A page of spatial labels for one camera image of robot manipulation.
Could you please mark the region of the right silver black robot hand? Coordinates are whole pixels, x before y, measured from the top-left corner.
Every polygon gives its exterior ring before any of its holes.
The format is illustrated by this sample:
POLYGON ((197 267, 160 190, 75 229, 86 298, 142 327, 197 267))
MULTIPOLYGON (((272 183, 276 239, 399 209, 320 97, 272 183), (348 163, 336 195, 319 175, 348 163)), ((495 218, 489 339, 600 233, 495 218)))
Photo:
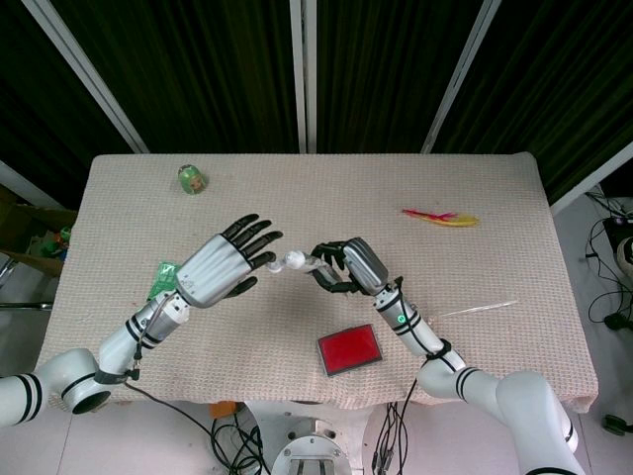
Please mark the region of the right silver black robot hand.
POLYGON ((323 260, 330 267, 348 270, 349 280, 338 281, 313 270, 317 284, 329 293, 356 293, 378 295, 389 282, 389 271, 370 245, 361 237, 349 240, 322 242, 311 252, 312 257, 323 260))

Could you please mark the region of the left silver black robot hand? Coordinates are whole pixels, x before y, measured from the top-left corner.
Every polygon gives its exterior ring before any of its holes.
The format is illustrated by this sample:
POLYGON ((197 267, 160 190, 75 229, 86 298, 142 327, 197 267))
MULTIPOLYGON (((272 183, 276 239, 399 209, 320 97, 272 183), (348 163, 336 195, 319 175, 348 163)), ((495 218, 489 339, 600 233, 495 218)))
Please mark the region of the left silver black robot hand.
POLYGON ((206 309, 254 287, 256 269, 276 259, 268 246, 283 236, 271 231, 271 225, 249 214, 211 237, 176 273, 179 296, 192 307, 206 309))

